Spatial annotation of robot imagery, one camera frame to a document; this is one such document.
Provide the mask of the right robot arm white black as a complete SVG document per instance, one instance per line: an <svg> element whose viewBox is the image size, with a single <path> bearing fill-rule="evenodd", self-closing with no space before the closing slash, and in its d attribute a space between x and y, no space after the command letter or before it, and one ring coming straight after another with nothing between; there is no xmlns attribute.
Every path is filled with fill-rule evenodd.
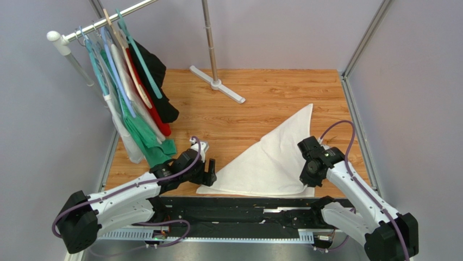
<svg viewBox="0 0 463 261"><path fill-rule="evenodd" d="M382 199L338 148L323 146L314 136L297 146L305 160L300 181L320 187L327 179L355 209L352 212L333 197L322 197L310 205L319 223L334 226L354 239L369 260L410 260L419 253L416 218L411 213L401 214Z"/></svg>

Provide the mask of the white cloth napkin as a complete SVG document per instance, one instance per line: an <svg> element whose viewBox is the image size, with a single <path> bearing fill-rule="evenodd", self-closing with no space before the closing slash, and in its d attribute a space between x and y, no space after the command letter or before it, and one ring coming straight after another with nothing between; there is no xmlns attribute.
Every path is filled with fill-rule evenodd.
<svg viewBox="0 0 463 261"><path fill-rule="evenodd" d="M220 169L200 195L308 198L315 189L299 176L305 164L297 144L310 137L313 104L308 104Z"/></svg>

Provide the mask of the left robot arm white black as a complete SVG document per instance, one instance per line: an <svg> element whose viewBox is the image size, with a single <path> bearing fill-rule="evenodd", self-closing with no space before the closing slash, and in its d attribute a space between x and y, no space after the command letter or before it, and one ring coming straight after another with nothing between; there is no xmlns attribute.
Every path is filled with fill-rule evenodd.
<svg viewBox="0 0 463 261"><path fill-rule="evenodd" d="M86 195L73 193L58 214L53 232L60 237L68 253L90 247L97 238L119 228L139 223L161 226L167 208L160 195L177 189L182 183L212 186L217 180L216 161L205 159L196 145L152 167L140 177L108 191Z"/></svg>

